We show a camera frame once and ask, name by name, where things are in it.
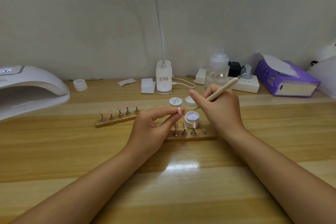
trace dotting tool handle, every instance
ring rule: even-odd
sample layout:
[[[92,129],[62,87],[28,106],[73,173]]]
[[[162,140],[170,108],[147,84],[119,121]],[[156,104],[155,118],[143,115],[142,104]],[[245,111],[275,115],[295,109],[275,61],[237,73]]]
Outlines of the dotting tool handle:
[[[238,77],[235,77],[232,80],[230,80],[227,84],[225,84],[224,86],[222,86],[221,88],[219,88],[216,92],[214,92],[210,96],[208,96],[207,100],[208,101],[214,100],[216,97],[218,97],[220,94],[222,94],[225,90],[228,90],[233,85],[235,85],[239,81],[239,78],[242,77],[243,75],[245,75],[245,73],[243,73],[242,75],[240,75]]]

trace person's left hand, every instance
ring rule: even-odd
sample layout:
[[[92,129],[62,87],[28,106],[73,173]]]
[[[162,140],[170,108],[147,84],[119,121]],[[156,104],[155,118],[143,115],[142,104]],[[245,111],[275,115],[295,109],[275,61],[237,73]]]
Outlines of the person's left hand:
[[[160,148],[171,128],[185,112],[184,108],[177,107],[154,107],[140,111],[135,118],[131,135],[124,150],[130,151],[146,161]],[[167,115],[170,116],[161,125],[155,125],[156,119]]]

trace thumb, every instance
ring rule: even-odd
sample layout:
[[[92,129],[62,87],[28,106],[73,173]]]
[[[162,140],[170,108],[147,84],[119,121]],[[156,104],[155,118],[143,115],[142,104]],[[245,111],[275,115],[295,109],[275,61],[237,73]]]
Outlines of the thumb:
[[[198,107],[201,108],[201,109],[203,109],[204,107],[206,107],[206,105],[209,103],[208,100],[206,100],[203,96],[201,96],[195,90],[189,90],[189,95],[195,101],[195,103],[198,105]]]
[[[162,128],[166,133],[182,118],[182,114],[175,113],[170,115],[159,127]]]

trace purple tissue package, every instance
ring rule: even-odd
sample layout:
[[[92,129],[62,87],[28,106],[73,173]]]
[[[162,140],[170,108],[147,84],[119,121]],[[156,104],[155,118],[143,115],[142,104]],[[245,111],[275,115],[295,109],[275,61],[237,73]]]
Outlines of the purple tissue package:
[[[283,61],[291,66],[298,78],[279,73],[268,66],[264,59],[258,62],[255,75],[274,96],[311,97],[321,82],[292,62]]]

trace wooden strip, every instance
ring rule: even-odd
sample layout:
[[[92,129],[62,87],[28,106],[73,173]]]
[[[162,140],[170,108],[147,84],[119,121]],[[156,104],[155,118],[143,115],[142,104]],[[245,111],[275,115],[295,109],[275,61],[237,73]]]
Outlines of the wooden strip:
[[[173,136],[175,130],[171,130],[167,137],[167,142],[175,142],[175,141],[205,141],[205,140],[215,140],[217,138],[217,131],[214,128],[205,129],[206,135],[204,134],[203,129],[197,128],[195,129],[196,135],[192,136],[191,131],[192,129],[188,128],[186,129],[187,135],[183,136],[181,131],[178,131],[177,136]]]
[[[134,120],[136,116],[137,116],[137,114],[135,113],[135,111],[131,112],[130,115],[124,114],[124,117],[122,117],[122,118],[119,118],[118,114],[116,114],[114,120],[110,120],[110,115],[104,116],[104,117],[106,117],[107,120],[106,121],[96,120],[96,128],[101,128],[101,127],[104,127],[104,126],[113,125],[113,124],[117,124],[117,123],[120,123],[120,122],[125,122],[125,121],[128,121],[128,120]]]

